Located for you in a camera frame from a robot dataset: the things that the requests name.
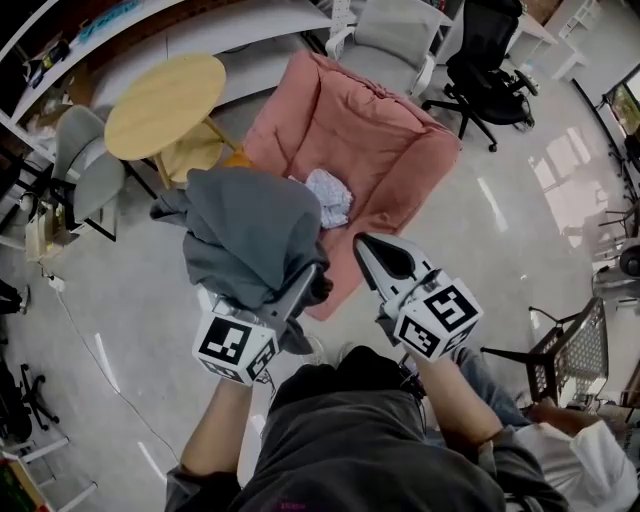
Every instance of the floor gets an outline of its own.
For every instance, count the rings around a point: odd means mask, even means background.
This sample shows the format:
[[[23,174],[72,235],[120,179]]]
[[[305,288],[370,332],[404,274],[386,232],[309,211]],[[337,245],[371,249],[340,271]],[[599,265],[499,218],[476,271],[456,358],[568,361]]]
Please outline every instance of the floor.
[[[428,95],[441,96],[439,71],[434,83]],[[523,134],[496,127],[498,153],[490,153],[482,133],[469,127],[455,169],[404,231],[433,262],[461,277],[484,308],[470,339],[474,346],[530,348],[548,324],[534,330],[529,305],[557,316],[579,311],[591,296],[593,254],[602,236],[597,224],[605,208],[623,205],[591,113],[569,84],[542,86],[531,100],[535,128]],[[267,96],[241,100],[214,117],[241,139]],[[457,114],[433,114],[457,131]],[[159,190],[157,177],[145,175]],[[152,222],[150,204],[128,180],[118,242],[89,234],[46,264],[66,282],[59,296],[39,267],[25,265],[16,251],[0,250],[0,277],[29,283],[33,297],[26,316],[6,318],[7,358],[14,369],[28,362],[34,373],[46,375],[45,400],[62,420],[59,431],[45,435],[36,428],[34,439],[38,445],[62,435],[71,440],[42,469],[58,480],[47,488],[54,505],[96,481],[97,492],[79,510],[161,510],[163,474],[216,386],[191,356],[200,309],[183,263],[184,232]],[[398,357],[373,322],[377,307],[377,298],[361,286],[330,320],[304,317],[302,323],[323,340],[330,358],[349,341]],[[615,312],[609,321],[615,324]],[[638,360],[631,337],[612,339],[610,350],[612,364],[626,364],[627,372]],[[488,362],[512,391],[524,389],[522,368]],[[297,364],[291,356],[274,361],[276,383]],[[621,386],[624,378],[612,376],[609,385]],[[268,397],[268,387],[258,385],[241,481],[251,475]]]

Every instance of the forearm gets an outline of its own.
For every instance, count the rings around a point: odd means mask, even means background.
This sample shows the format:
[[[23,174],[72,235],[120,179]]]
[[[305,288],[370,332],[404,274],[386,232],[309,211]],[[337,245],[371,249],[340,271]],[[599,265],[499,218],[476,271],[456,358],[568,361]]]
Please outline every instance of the forearm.
[[[476,394],[458,365],[448,358],[429,363],[416,355],[414,360],[445,439],[479,446],[502,430],[498,416]]]
[[[235,473],[251,406],[251,388],[221,379],[180,463],[193,475]]]

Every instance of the jeans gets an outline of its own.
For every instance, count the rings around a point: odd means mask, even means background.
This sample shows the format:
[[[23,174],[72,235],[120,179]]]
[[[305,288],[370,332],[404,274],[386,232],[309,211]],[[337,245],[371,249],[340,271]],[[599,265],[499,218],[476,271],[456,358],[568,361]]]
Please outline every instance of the jeans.
[[[0,315],[8,315],[20,311],[22,297],[18,290],[0,279]]]
[[[518,429],[531,424],[506,390],[493,380],[479,354],[462,347],[454,351],[453,360],[469,385],[493,409],[505,427]],[[283,405],[328,393],[400,389],[404,380],[397,363],[379,356],[369,347],[358,346],[337,368],[328,364],[300,367],[282,383],[269,413]]]

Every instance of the gray shirt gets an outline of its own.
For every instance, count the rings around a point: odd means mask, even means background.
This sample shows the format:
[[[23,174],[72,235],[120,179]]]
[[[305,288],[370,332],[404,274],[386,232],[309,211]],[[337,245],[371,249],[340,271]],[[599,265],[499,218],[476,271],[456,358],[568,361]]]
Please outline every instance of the gray shirt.
[[[166,510],[568,509],[511,429],[470,458],[423,426],[415,399],[404,391],[321,395],[269,416],[244,489],[235,475],[195,478],[176,468]]]

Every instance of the gray cloth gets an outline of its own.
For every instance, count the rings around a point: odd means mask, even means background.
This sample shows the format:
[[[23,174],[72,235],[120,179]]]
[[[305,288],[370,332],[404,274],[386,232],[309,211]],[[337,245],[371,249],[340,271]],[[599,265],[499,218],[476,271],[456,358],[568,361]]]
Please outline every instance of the gray cloth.
[[[176,468],[166,510],[495,511],[525,501],[567,510],[510,427],[480,452],[472,463],[444,447],[404,391],[321,395],[269,415],[244,489],[229,474],[194,479]]]
[[[255,309],[277,298],[307,265],[328,268],[318,242],[320,204],[304,185],[244,167],[194,169],[188,180],[186,190],[170,190],[153,203],[151,218],[187,228],[191,283]]]

